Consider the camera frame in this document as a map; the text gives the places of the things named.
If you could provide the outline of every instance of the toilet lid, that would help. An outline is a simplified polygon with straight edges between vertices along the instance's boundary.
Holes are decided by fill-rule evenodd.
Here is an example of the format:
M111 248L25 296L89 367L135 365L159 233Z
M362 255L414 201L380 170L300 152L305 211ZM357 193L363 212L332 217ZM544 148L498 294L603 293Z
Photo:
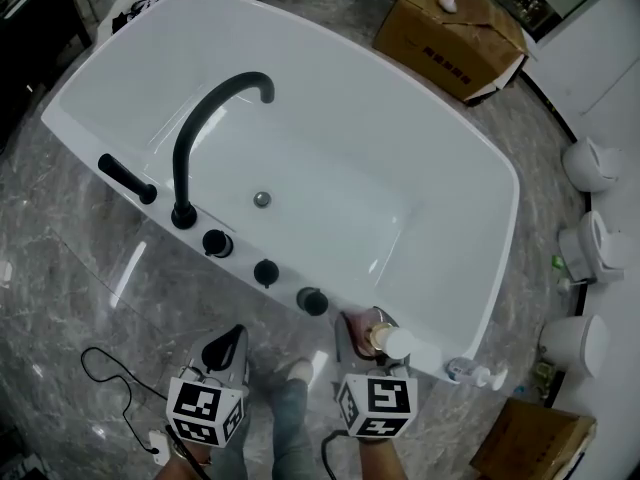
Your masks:
M609 234L602 216L597 211L592 211L590 218L595 253L600 262L610 269L627 268L636 254L635 241L622 233Z
M621 154L618 149L601 149L598 155L600 174L604 178L617 179L620 176Z
M609 329L599 315L593 315L582 335L580 359L591 377L597 377L609 347Z

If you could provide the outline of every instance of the black handle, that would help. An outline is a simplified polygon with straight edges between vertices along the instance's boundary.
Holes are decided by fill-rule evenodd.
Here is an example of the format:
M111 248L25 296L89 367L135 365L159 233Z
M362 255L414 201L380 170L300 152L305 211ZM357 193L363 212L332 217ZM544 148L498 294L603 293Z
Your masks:
M280 277L280 270L278 269L278 265L273 261L262 260L253 269L253 277L255 277L256 281L262 286L269 288L269 286L275 283L278 277Z
M156 187L144 183L109 154L104 154L100 157L100 160L98 160L98 169L110 178L116 180L123 187L131 190L134 194L138 194L142 204L151 204L158 196Z
M225 232L212 229L202 237L202 247L206 256L226 258L233 252L233 240Z
M317 288L303 288L298 292L296 301L300 309L306 311L311 316L320 316L329 307L329 300Z

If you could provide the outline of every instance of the faucet spout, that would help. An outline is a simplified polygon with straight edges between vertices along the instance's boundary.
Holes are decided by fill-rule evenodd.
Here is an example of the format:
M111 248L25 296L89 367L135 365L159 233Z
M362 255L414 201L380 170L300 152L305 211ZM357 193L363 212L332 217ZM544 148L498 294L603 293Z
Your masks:
M275 87L271 78L257 71L241 73L222 82L202 98L182 125L173 148L173 185L176 202L171 212L171 221L178 229L190 228L198 218L196 209L189 202L189 155L198 133L211 115L227 100L251 87L260 89L260 99L263 103L273 101Z

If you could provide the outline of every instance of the white bathtub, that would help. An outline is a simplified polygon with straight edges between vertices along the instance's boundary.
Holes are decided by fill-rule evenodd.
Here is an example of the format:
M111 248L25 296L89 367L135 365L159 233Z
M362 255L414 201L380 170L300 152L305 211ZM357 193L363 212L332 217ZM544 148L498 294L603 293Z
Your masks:
M196 139L196 225L176 229L178 131L224 80L261 71ZM252 0L162 0L107 41L43 115L46 125L140 211L203 253L210 229L235 243L222 268L297 308L303 287L338 308L379 306L424 347L411 364L473 357L502 280L518 201L509 161L428 89L375 54ZM148 206L97 169L110 153L158 189ZM271 206L253 204L265 190ZM280 279L253 277L269 258Z

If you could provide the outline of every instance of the person's leg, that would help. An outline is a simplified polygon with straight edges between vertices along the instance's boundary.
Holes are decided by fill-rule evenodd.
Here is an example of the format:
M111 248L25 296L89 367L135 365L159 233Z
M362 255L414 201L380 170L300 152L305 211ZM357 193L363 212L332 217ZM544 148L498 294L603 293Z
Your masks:
M246 415L225 448L211 448L211 466L207 475L214 479L247 480L247 467L244 464L244 442L249 432L250 412Z
M273 480L318 478L311 440L304 423L307 387L312 376L311 363L299 361L273 398Z

